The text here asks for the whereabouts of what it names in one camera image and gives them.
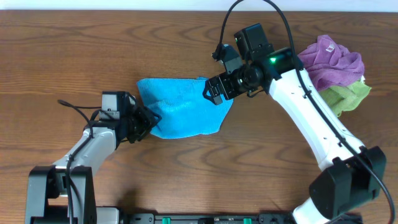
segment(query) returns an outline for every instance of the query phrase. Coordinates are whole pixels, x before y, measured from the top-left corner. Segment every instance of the blue cloth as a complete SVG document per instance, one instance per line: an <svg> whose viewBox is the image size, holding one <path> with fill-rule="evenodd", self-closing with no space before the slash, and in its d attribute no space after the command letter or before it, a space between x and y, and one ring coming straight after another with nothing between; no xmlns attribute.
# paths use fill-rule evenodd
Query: blue cloth
<svg viewBox="0 0 398 224"><path fill-rule="evenodd" d="M146 78L137 82L144 105L161 115L150 132L163 139L178 139L220 130L233 100L216 106L202 96L206 78Z"/></svg>

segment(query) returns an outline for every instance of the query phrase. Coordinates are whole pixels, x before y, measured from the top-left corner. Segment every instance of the towel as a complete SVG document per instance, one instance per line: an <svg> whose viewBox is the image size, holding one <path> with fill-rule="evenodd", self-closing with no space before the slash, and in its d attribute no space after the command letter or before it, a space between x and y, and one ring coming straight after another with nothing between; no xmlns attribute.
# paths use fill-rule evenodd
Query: towel
<svg viewBox="0 0 398 224"><path fill-rule="evenodd" d="M356 81L349 86L331 86L319 94L339 117L342 111L354 110L370 91L371 87L361 81Z"/></svg>
<svg viewBox="0 0 398 224"><path fill-rule="evenodd" d="M304 63L318 91L338 85L348 86L359 80L365 71L361 54L350 53L328 35L318 36L316 43L297 55Z"/></svg>
<svg viewBox="0 0 398 224"><path fill-rule="evenodd" d="M198 134L213 134L232 106L233 100L214 105L202 92L207 78L146 78L137 82L144 105L161 115L150 132L163 139L178 139Z"/></svg>

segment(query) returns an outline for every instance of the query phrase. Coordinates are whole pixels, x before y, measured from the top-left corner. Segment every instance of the wooden tabletop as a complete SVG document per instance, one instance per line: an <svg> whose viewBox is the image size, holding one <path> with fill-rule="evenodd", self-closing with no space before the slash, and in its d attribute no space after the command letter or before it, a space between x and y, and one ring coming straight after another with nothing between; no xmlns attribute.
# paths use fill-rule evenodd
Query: wooden tabletop
<svg viewBox="0 0 398 224"><path fill-rule="evenodd" d="M213 77L225 12L2 11L0 13L0 223L22 223L27 176L50 165L81 137L81 116L57 104L100 106L101 91L148 77ZM367 98L343 113L345 126L387 156L384 181L398 203L398 14L286 12L296 51L329 34L359 52ZM233 12L224 43L260 22L275 49L288 46L274 12ZM127 212L258 213L293 210L320 173L310 147L270 96L240 96L221 130L122 144L95 176L96 204ZM64 199L51 201L64 204ZM383 194L357 210L387 223Z"/></svg>

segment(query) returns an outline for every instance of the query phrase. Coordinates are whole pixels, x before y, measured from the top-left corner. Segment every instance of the cable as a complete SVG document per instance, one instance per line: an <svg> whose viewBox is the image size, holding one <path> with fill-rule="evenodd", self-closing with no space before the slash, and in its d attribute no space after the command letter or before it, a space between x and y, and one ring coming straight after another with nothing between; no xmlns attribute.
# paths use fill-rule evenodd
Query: cable
<svg viewBox="0 0 398 224"><path fill-rule="evenodd" d="M242 2L244 0L237 0L228 10L227 14L225 15L224 18L224 22L223 22L223 26L221 27L221 35L220 35L220 42L218 45L220 45L223 41L223 36L224 36L224 29L225 29L225 25L226 25L226 21L228 19L229 14L231 13L232 9L239 4L240 2ZM313 99L312 95L311 95L311 91L309 91L307 89L307 87L304 84L303 78L300 74L300 69L299 69L299 65L297 62L297 55L295 53L295 49L294 49L294 43L293 43L293 37L292 37L292 33L290 31L290 27L289 24L287 22L287 19L285 17L285 15L283 14L283 12L278 8L278 6L276 6L271 0L263 0L266 3L270 4L280 15L280 17L282 18L285 27L286 27L286 31L287 31L287 35L289 37L289 44L290 44L290 49L292 51L292 56L293 56L293 64L295 67L295 71L297 74L297 78L303 88L303 91L305 93L306 96L308 96L308 99L311 101L313 107L317 110L317 112L319 113L319 115L322 117L322 119L326 122L326 124L329 126L329 128L333 131L333 133L336 135L337 139L347 148L347 150L349 150L350 153L352 153L352 155L354 155L355 158L357 158L357 160L359 161L359 163L370 173L371 176L373 176L373 178L375 178L376 182L380 185L380 188L382 189L382 191L384 192L384 194L386 195L388 204L390 206L390 219L388 224L393 224L395 217L396 217L396 212L395 212L395 206L394 206L394 201L391 197L390 192L388 191L386 185L384 184L384 182L377 176L377 174L375 174L373 172L373 170L366 164L365 161L363 161L362 158L359 157L358 153L348 144L348 142L346 141L346 139L341 136L341 134L339 133L339 131L332 125L332 123L329 121L329 119L326 117L326 115L323 113L322 109L317 105L317 102Z"/></svg>
<svg viewBox="0 0 398 224"><path fill-rule="evenodd" d="M58 103L63 105L63 106L67 106L70 108L73 108L75 111L77 111L80 115L82 115L82 117L87 121L88 127L90 129L90 133L88 138L86 138L85 141L83 141L83 143L81 143L76 150L74 150L68 157L68 163L67 163L67 169L66 169L66 173L65 173L65 185L67 187L67 195L68 195L68 209L69 209L69 224L74 224L73 222L73 200L72 200L72 190L71 190L71 179L70 179L70 166L72 164L73 159L75 158L76 154L79 153L79 151L92 139L93 137L93 126L90 124L90 120L87 118L87 116L81 112L79 110L79 108L84 108L84 109L93 109L93 108L89 108L86 106L73 106L72 104L64 101L64 100L58 100Z"/></svg>

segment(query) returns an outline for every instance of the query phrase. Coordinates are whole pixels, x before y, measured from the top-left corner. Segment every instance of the green cloth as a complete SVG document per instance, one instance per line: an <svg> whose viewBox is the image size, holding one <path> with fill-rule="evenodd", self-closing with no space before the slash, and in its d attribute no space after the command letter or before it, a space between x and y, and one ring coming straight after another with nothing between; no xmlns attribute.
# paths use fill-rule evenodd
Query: green cloth
<svg viewBox="0 0 398 224"><path fill-rule="evenodd" d="M371 87L361 81L356 81L349 86L331 86L319 94L339 117L342 111L354 110L370 91Z"/></svg>

